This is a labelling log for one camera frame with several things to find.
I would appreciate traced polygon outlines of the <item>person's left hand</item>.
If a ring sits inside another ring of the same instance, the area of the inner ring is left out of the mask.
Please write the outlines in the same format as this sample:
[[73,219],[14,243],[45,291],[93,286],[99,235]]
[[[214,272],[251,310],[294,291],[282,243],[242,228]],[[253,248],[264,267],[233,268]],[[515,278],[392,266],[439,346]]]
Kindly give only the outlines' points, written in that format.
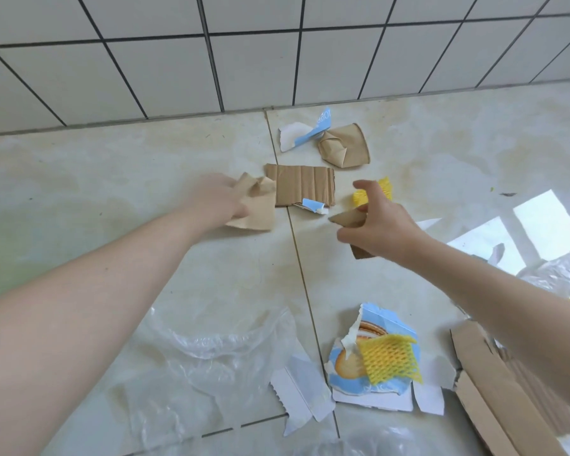
[[195,229],[210,231],[231,221],[236,208],[231,190],[236,181],[218,173],[200,178],[182,205],[183,214]]

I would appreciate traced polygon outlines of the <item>person's right hand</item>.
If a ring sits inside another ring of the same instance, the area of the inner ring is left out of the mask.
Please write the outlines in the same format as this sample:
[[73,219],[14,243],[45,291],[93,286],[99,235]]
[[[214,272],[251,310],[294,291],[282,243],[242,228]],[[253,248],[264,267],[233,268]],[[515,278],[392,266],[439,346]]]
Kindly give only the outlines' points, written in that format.
[[368,203],[357,208],[367,213],[367,244],[357,247],[411,269],[431,236],[418,228],[402,205],[387,199],[376,181],[355,180],[353,186],[368,196]]

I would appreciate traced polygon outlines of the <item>torn brown cardboard scrap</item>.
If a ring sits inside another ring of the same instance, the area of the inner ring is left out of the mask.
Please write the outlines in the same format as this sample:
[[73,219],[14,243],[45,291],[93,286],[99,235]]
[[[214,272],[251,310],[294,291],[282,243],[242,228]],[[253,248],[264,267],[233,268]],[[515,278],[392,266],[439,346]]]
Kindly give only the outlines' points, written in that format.
[[[362,227],[365,224],[367,213],[360,211],[357,208],[352,210],[335,214],[328,217],[329,222],[337,224],[343,228],[356,229]],[[363,260],[368,258],[374,258],[374,255],[367,252],[366,250],[357,247],[355,245],[350,245],[352,254],[356,260]]]

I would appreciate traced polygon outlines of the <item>person's left forearm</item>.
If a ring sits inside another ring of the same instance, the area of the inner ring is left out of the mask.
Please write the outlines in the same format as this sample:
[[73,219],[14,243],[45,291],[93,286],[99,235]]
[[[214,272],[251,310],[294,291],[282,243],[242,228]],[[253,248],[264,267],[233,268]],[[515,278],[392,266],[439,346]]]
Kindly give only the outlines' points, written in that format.
[[191,209],[0,297],[0,456],[38,456],[206,231]]

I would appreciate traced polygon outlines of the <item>person's right forearm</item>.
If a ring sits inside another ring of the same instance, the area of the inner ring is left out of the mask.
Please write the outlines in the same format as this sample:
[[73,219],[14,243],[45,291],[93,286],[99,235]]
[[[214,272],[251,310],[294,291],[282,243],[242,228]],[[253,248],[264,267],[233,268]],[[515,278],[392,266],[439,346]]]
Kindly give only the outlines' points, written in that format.
[[570,300],[415,233],[405,266],[443,291],[570,406]]

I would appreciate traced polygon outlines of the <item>small yellow foam net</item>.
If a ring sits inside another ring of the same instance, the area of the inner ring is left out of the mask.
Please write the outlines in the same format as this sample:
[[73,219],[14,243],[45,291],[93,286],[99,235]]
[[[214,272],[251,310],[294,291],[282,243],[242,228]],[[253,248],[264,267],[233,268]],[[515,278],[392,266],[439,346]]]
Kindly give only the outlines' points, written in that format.
[[[392,200],[393,199],[393,187],[392,187],[392,184],[390,182],[389,177],[384,177],[382,179],[379,179],[377,181],[377,183],[379,184],[383,195],[387,199]],[[362,206],[364,204],[367,204],[368,203],[368,196],[367,196],[366,191],[363,189],[356,190],[352,194],[352,203],[353,203],[353,206],[355,208]]]

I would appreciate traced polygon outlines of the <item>small blue white paper scrap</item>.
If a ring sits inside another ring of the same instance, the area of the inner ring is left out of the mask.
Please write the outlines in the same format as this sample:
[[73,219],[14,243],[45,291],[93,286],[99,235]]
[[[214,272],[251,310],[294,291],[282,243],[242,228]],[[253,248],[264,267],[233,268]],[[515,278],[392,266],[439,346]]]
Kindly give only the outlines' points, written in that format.
[[301,201],[294,203],[293,206],[313,214],[327,215],[329,213],[329,207],[326,204],[308,198],[303,198]]

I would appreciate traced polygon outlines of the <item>corrugated brown cardboard piece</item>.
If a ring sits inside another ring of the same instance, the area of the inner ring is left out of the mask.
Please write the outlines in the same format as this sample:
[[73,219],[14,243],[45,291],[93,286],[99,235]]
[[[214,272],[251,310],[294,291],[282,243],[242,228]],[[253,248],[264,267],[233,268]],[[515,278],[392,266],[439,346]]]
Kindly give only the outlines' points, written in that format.
[[276,207],[301,205],[303,199],[336,204],[334,168],[267,163],[264,172],[276,183]]

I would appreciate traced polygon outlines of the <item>crushed brown paper cup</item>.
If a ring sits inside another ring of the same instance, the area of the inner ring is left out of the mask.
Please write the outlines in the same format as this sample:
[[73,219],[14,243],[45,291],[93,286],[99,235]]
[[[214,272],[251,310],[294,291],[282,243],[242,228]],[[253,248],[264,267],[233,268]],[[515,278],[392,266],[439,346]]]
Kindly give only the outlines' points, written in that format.
[[356,168],[371,163],[364,133],[357,123],[327,130],[319,140],[318,149],[321,158],[337,168]]

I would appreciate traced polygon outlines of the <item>torn blue white carton piece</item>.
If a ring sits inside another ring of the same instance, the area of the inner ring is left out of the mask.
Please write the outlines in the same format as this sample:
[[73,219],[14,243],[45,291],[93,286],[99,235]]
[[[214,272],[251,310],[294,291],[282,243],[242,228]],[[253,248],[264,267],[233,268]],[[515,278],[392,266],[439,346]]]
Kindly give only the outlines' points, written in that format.
[[318,139],[331,128],[331,125],[331,110],[327,107],[320,114],[314,127],[301,122],[294,122],[281,126],[278,129],[281,153],[288,152],[310,142],[311,140]]

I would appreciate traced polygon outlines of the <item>large yellow foam net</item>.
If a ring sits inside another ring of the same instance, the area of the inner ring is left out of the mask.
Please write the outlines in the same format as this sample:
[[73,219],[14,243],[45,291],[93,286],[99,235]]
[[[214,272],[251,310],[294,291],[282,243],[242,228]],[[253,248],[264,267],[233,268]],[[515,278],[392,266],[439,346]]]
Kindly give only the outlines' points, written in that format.
[[366,375],[370,384],[386,383],[394,378],[410,379],[423,383],[419,361],[413,347],[412,336],[386,334],[357,341]]

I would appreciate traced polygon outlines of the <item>torn blue biscuit box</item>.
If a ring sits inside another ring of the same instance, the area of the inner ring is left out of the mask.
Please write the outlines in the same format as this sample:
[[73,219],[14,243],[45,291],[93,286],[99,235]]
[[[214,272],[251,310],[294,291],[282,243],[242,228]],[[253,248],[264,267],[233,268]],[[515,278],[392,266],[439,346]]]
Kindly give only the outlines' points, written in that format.
[[[413,349],[423,383],[394,378],[386,383],[370,384],[357,341],[386,334],[416,339]],[[422,413],[443,416],[444,391],[455,388],[458,374],[447,358],[423,354],[418,341],[416,331],[393,311],[372,303],[362,304],[348,333],[335,340],[325,364],[327,383],[335,402],[389,412],[412,412],[418,407]]]

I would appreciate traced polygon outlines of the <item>folded white paper piece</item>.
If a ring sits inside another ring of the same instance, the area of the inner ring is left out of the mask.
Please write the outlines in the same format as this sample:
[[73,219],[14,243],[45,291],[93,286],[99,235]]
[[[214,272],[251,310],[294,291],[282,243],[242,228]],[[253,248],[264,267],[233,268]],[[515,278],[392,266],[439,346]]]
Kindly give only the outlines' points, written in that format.
[[314,420],[322,422],[335,410],[335,400],[320,368],[297,340],[284,367],[275,370],[270,385],[288,415],[283,437]]

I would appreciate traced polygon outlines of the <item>crumpled clear plastic bag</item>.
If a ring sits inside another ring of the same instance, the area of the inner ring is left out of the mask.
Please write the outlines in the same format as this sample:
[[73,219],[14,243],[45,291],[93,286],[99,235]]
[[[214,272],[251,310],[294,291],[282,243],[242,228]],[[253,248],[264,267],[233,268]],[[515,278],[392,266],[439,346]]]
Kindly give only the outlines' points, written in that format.
[[570,299],[570,252],[550,261],[529,266],[517,278]]

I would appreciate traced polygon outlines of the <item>flattened brown cardboard box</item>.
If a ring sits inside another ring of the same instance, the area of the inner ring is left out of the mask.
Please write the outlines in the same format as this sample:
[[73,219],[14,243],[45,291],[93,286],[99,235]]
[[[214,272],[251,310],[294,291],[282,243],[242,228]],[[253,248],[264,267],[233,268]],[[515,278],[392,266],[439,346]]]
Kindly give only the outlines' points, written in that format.
[[570,406],[476,322],[450,330],[456,395],[492,456],[570,456]]

